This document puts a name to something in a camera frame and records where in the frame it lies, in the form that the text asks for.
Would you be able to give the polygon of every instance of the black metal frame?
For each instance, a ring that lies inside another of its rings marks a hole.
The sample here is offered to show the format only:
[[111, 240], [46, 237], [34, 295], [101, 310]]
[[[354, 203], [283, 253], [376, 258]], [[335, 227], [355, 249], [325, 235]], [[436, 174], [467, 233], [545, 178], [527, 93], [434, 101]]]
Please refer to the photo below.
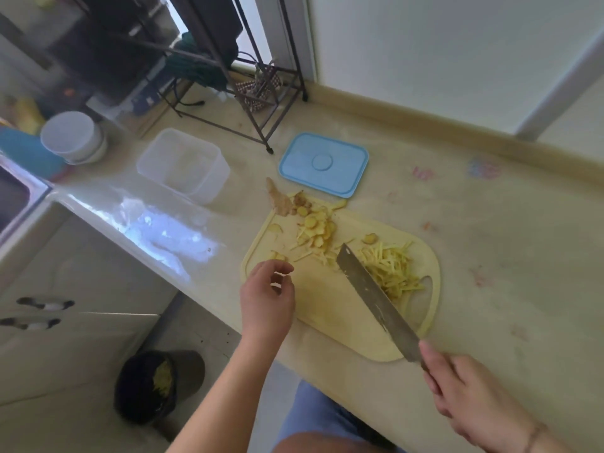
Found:
[[[306, 86], [305, 86], [305, 81], [304, 81], [304, 77], [302, 76], [302, 71], [300, 69], [300, 64], [299, 64], [299, 59], [298, 59], [298, 53], [296, 51], [296, 46], [294, 43], [294, 36], [292, 34], [292, 29], [291, 29], [291, 24], [289, 22], [289, 17], [288, 17], [288, 12], [285, 6], [285, 1], [284, 0], [278, 0], [280, 7], [281, 7], [281, 13], [283, 16], [283, 22], [285, 24], [285, 28], [286, 28], [286, 32], [288, 34], [288, 40], [289, 40], [289, 44], [291, 46], [291, 52], [292, 55], [294, 56], [294, 62], [296, 65], [296, 69], [288, 69], [288, 68], [282, 68], [282, 67], [278, 67], [275, 66], [277, 72], [280, 73], [280, 75], [282, 76], [283, 79], [283, 90], [280, 93], [277, 93], [277, 90], [275, 89], [275, 87], [272, 85], [271, 83], [271, 76], [270, 73], [266, 73], [264, 72], [267, 67], [268, 64], [265, 64], [260, 56], [260, 51], [258, 50], [258, 46], [256, 45], [256, 42], [254, 40], [254, 36], [252, 35], [251, 29], [249, 28], [249, 24], [247, 21], [247, 18], [245, 17], [245, 13], [243, 12], [243, 8], [241, 6], [241, 3], [239, 0], [234, 0], [235, 1], [235, 7], [238, 11], [238, 14], [241, 18], [243, 27], [245, 28], [245, 31], [249, 37], [249, 40], [252, 44], [252, 47], [254, 49], [254, 53], [255, 56], [257, 57], [257, 62], [253, 61], [253, 60], [248, 60], [248, 59], [243, 59], [241, 57], [238, 57], [236, 59], [236, 61], [239, 62], [243, 62], [243, 63], [248, 63], [248, 64], [253, 64], [253, 65], [257, 65], [262, 71], [262, 76], [265, 79], [265, 81], [259, 86], [258, 90], [256, 90], [254, 95], [244, 95], [242, 94], [236, 85], [236, 81], [233, 79], [233, 77], [231, 76], [231, 73], [237, 73], [240, 74], [242, 76], [245, 76], [247, 78], [249, 78], [250, 76], [247, 75], [244, 72], [240, 72], [237, 70], [230, 70], [228, 68], [228, 66], [225, 64], [224, 60], [222, 60], [222, 57], [220, 55], [220, 53], [218, 52], [218, 47], [216, 45], [216, 42], [214, 40], [214, 38], [212, 37], [206, 22], [204, 21], [203, 15], [199, 12], [199, 10], [197, 9], [197, 7], [195, 6], [195, 4], [193, 3], [192, 0], [171, 0], [173, 2], [173, 4], [176, 6], [179, 14], [181, 14], [181, 17], [186, 18], [187, 20], [187, 24], [189, 25], [189, 29], [190, 29], [190, 33], [193, 36], [193, 38], [199, 42], [199, 44], [205, 44], [207, 45], [208, 49], [210, 50], [212, 56], [214, 57], [214, 60], [212, 59], [208, 59], [207, 57], [204, 57], [203, 55], [200, 54], [196, 54], [196, 53], [192, 53], [192, 52], [186, 52], [186, 51], [180, 51], [178, 49], [174, 49], [171, 48], [169, 46], [163, 46], [160, 44], [157, 44], [153, 41], [147, 42], [147, 41], [140, 41], [140, 40], [136, 40], [133, 39], [131, 37], [128, 36], [124, 36], [121, 34], [116, 34], [113, 33], [112, 35], [115, 36], [116, 38], [129, 42], [129, 43], [134, 43], [143, 47], [147, 47], [147, 48], [153, 48], [153, 49], [159, 49], [160, 51], [163, 51], [164, 54], [166, 53], [175, 53], [178, 55], [183, 55], [185, 57], [189, 57], [190, 59], [194, 59], [194, 60], [199, 60], [202, 61], [204, 63], [208, 63], [208, 64], [212, 64], [214, 66], [218, 66], [219, 68], [221, 68], [222, 73], [224, 74], [224, 76], [226, 77], [227, 83], [228, 83], [228, 90], [227, 92], [230, 93], [231, 95], [234, 95], [235, 98], [238, 100], [238, 102], [240, 103], [240, 105], [242, 106], [243, 110], [245, 111], [245, 113], [247, 114], [249, 120], [252, 122], [252, 125], [254, 126], [254, 129], [256, 130], [259, 138], [256, 138], [254, 136], [250, 136], [247, 135], [245, 133], [242, 133], [240, 131], [231, 129], [229, 127], [225, 127], [222, 126], [220, 124], [217, 124], [215, 122], [212, 121], [208, 121], [206, 119], [200, 118], [199, 116], [196, 116], [194, 114], [188, 113], [186, 111], [183, 111], [181, 109], [178, 109], [178, 102], [174, 102], [172, 103], [166, 95], [166, 92], [161, 92], [159, 89], [156, 89], [158, 91], [158, 93], [161, 95], [162, 99], [180, 116], [187, 116], [190, 117], [192, 119], [201, 121], [201, 122], [205, 122], [206, 124], [209, 124], [211, 126], [214, 127], [218, 127], [220, 129], [224, 129], [227, 131], [230, 131], [231, 133], [235, 133], [239, 136], [243, 136], [247, 139], [253, 140], [257, 143], [261, 143], [266, 147], [266, 151], [269, 154], [273, 154], [274, 151], [273, 149], [270, 147], [268, 141], [271, 138], [272, 134], [275, 132], [275, 130], [277, 129], [277, 127], [279, 126], [279, 124], [281, 123], [281, 121], [283, 120], [283, 118], [285, 117], [285, 115], [287, 114], [287, 112], [289, 111], [289, 109], [291, 108], [291, 106], [294, 104], [294, 102], [296, 101], [296, 99], [298, 98], [298, 95], [301, 93], [302, 94], [302, 100], [303, 101], [308, 101], [308, 93], [306, 91]], [[144, 21], [143, 19], [139, 19], [138, 20], [141, 24], [141, 26], [145, 29], [145, 33], [147, 34], [147, 37], [150, 37], [150, 39], [153, 40], [153, 37], [151, 35], [151, 33], [145, 28], [144, 25]], [[263, 94], [264, 90], [266, 89], [266, 87], [268, 86], [269, 88], [269, 93], [270, 95], [267, 98], [261, 98], [260, 95]], [[267, 105], [267, 107], [269, 107], [269, 112], [268, 114], [263, 118], [263, 120], [259, 123], [258, 121], [256, 121], [254, 114], [252, 113], [251, 109], [248, 107], [248, 105], [246, 104], [246, 99], [250, 99], [250, 100], [255, 100], [255, 101], [260, 101], [262, 103], [265, 103]], [[263, 133], [264, 128], [268, 125], [268, 122], [270, 121], [270, 119], [273, 117], [274, 113], [277, 111], [277, 108], [279, 108], [279, 106], [284, 103], [284, 107], [283, 107], [283, 111], [282, 113], [279, 115], [279, 117], [277, 118], [277, 120], [271, 125], [270, 129], [268, 129], [268, 133], [265, 135]]]

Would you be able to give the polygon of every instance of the hand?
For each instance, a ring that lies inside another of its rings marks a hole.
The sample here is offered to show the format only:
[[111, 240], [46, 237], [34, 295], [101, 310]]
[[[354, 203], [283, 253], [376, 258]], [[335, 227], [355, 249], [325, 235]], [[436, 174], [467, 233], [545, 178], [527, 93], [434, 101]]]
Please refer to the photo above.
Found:
[[[242, 342], [277, 354], [294, 320], [294, 284], [288, 275], [293, 271], [294, 267], [287, 262], [268, 260], [249, 273], [239, 291]], [[280, 284], [281, 288], [271, 286], [272, 283]]]
[[489, 453], [524, 450], [538, 422], [484, 365], [470, 356], [445, 356], [426, 341], [420, 350], [436, 409], [457, 434]]

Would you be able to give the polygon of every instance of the person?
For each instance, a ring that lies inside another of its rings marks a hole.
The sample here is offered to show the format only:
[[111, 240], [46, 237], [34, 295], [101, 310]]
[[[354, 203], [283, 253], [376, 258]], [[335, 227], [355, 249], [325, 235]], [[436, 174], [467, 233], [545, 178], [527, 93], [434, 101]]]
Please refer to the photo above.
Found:
[[[262, 386], [294, 319], [293, 270], [287, 262], [268, 260], [250, 272], [240, 291], [241, 342], [168, 453], [247, 451]], [[436, 410], [468, 442], [489, 453], [571, 451], [510, 396], [484, 365], [469, 356], [439, 353], [426, 341], [420, 342], [420, 350]], [[377, 453], [396, 448], [388, 444], [302, 382], [273, 451]]]

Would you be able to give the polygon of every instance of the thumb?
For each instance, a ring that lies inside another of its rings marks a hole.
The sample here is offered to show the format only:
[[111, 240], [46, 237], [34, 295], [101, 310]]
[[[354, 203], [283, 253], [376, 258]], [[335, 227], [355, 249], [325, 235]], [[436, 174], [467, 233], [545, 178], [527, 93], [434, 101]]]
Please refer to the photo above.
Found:
[[419, 349], [430, 375], [436, 380], [445, 396], [461, 384], [444, 354], [439, 353], [425, 340], [419, 342]]
[[281, 297], [285, 297], [292, 302], [295, 299], [294, 282], [292, 281], [292, 277], [289, 275], [283, 277], [283, 281], [281, 282]]

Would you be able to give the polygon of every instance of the person's left hand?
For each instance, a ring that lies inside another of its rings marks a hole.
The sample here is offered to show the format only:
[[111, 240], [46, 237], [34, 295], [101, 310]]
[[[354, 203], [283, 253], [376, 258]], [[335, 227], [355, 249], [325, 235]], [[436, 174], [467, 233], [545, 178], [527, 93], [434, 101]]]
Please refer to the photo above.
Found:
[[294, 321], [294, 284], [288, 275], [293, 271], [294, 266], [285, 261], [268, 260], [249, 273], [239, 291], [242, 342], [277, 353]]

